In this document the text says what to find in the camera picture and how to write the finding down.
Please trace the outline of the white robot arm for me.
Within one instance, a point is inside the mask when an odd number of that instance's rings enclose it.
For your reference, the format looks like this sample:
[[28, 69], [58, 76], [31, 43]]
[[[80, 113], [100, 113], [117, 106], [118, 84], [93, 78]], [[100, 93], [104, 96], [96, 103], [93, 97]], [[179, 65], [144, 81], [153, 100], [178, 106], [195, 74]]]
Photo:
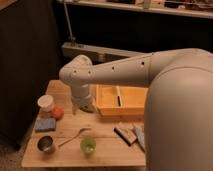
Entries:
[[148, 89], [144, 112], [148, 171], [213, 171], [213, 53], [186, 48], [94, 65], [76, 56], [59, 71], [77, 106], [91, 84]]

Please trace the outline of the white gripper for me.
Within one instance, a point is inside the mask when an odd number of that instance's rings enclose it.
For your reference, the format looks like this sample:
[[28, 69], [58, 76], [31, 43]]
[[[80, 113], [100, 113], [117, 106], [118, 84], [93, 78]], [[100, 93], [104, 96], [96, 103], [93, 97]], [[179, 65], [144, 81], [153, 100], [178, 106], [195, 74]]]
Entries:
[[73, 103], [72, 110], [74, 115], [76, 115], [78, 109], [77, 106], [90, 106], [92, 104], [92, 94], [90, 92], [90, 86], [88, 84], [72, 86], [71, 100]]

